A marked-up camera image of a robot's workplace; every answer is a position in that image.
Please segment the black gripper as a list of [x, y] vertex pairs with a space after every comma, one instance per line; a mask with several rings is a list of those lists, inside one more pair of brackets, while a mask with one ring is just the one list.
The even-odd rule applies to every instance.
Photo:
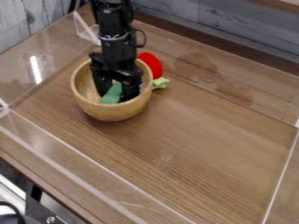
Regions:
[[145, 44], [136, 41], [134, 32], [97, 35], [101, 52], [90, 52], [90, 71], [96, 90], [102, 96], [112, 87], [112, 81], [121, 82], [120, 101], [126, 102], [140, 94], [142, 72], [136, 66], [136, 49]]

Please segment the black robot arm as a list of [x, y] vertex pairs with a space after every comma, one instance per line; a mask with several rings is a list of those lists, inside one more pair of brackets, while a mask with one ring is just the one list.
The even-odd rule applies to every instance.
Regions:
[[130, 0], [90, 0], [89, 4], [101, 44], [101, 51], [88, 54], [100, 102], [126, 102], [138, 96], [142, 85], [144, 72], [136, 65], [136, 52], [145, 46], [145, 32], [132, 26]]

